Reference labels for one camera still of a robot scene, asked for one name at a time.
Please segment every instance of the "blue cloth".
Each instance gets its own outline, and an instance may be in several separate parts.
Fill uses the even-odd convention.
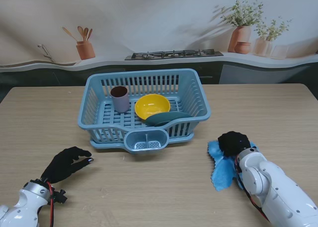
[[[255,147],[256,145],[250,142],[250,146]],[[223,189],[229,188],[233,178],[236,177],[233,158],[223,156],[218,141],[209,142],[208,152],[215,162],[214,171],[211,176],[215,189],[222,191]]]

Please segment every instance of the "yellow bowl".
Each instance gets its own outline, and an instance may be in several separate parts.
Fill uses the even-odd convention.
[[[160,94],[147,94],[141,97],[135,104],[136,114],[144,120],[149,116],[162,112],[169,112],[169,110],[169,100]]]

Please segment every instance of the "terracotta pot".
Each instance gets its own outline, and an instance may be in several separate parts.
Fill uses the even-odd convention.
[[[254,46],[254,55],[260,57],[269,57],[272,51],[273,43],[262,38],[257,38]]]
[[[235,52],[235,46],[237,42],[248,42],[250,37],[251,29],[250,26],[239,26],[233,33],[230,40],[228,52]]]
[[[95,57],[93,46],[89,41],[77,42],[76,48],[78,49],[81,60]]]
[[[234,48],[236,53],[247,54],[250,52],[250,43],[249,42],[237,42],[237,45]]]

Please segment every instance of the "wall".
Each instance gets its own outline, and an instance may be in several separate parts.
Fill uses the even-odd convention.
[[[317,0],[259,0],[267,20],[293,19],[276,44],[290,44],[288,57],[318,50]],[[93,29],[96,56],[124,59],[133,52],[214,48],[226,51],[233,28],[220,8],[235,0],[0,0],[0,65],[47,60],[44,44],[59,63],[79,60],[77,26]],[[250,41],[257,38],[252,32]]]

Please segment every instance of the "table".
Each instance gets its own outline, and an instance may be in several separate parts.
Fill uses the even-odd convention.
[[[204,85],[211,118],[193,141],[157,155],[96,151],[77,126],[83,87],[14,88],[0,104],[0,204],[39,178],[54,155],[78,146],[95,161],[55,185],[55,227],[266,227],[236,184],[217,192],[207,142],[235,130],[246,134],[318,203],[318,102],[301,84]],[[49,226],[49,207],[39,215]]]

